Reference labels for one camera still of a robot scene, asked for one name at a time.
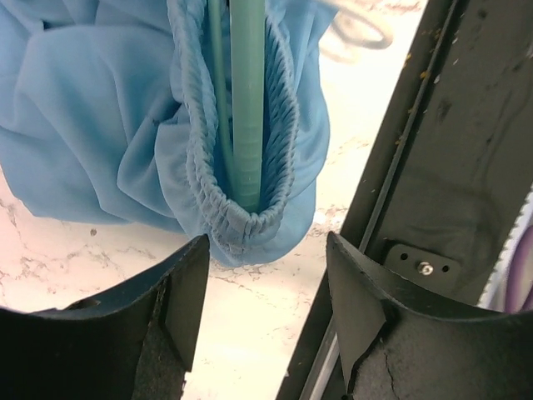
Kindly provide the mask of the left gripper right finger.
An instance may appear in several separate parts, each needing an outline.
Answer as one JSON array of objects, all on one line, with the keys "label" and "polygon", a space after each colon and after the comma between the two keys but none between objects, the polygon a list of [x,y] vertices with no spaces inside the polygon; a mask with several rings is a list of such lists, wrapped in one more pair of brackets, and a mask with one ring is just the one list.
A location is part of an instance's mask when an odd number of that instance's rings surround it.
[{"label": "left gripper right finger", "polygon": [[428,291],[330,233],[326,269],[351,399],[529,399],[532,315]]}]

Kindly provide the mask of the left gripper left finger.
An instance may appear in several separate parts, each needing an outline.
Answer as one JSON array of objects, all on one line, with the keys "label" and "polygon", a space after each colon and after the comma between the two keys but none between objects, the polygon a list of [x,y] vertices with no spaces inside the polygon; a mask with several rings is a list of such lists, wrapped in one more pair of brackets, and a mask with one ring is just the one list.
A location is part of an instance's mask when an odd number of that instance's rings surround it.
[{"label": "left gripper left finger", "polygon": [[4,399],[179,399],[192,370],[209,241],[64,309],[1,311]]}]

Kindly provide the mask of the light blue shorts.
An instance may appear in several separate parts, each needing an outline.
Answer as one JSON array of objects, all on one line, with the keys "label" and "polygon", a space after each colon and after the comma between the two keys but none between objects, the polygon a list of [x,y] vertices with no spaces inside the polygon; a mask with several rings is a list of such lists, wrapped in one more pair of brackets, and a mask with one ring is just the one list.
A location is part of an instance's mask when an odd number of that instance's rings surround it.
[{"label": "light blue shorts", "polygon": [[40,218],[205,234],[231,267],[309,230],[330,127],[319,72],[351,1],[266,3],[262,189],[248,212],[223,161],[204,1],[4,1],[1,169]]}]

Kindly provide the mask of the teal plastic hanger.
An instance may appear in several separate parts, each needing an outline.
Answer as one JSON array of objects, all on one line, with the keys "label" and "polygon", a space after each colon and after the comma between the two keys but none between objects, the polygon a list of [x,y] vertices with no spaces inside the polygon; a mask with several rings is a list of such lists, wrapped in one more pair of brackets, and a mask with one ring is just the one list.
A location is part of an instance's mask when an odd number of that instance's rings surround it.
[{"label": "teal plastic hanger", "polygon": [[230,102],[227,101],[221,3],[209,1],[207,8],[222,155],[234,201],[254,213],[260,205],[262,185],[265,3],[230,2]]}]

